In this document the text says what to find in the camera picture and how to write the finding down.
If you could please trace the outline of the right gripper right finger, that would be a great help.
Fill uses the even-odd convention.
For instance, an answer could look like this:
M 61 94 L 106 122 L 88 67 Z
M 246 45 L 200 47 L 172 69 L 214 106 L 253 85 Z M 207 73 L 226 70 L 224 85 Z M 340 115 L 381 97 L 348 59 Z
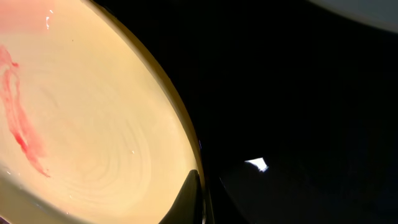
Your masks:
M 206 183 L 210 193 L 213 223 L 248 224 L 227 194 L 220 179 L 209 178 Z

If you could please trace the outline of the yellow plate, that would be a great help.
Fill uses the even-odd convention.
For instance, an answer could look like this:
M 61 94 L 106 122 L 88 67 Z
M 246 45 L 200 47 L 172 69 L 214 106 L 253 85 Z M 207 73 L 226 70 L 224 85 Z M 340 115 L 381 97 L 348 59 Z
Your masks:
M 92 1 L 1 2 L 1 219 L 160 223 L 197 170 L 192 124 L 142 44 Z

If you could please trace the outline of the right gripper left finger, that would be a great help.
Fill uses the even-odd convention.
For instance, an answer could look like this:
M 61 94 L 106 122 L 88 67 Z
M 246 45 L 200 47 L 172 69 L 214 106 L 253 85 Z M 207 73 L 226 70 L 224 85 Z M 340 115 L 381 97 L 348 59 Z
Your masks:
M 191 170 L 172 207 L 159 224 L 202 224 L 203 198 L 197 170 Z

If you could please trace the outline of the light blue plate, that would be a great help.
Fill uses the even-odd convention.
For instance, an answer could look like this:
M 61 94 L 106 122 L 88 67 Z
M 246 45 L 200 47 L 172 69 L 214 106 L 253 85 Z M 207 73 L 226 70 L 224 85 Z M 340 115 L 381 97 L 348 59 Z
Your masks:
M 397 33 L 397 0 L 309 0 L 347 19 Z

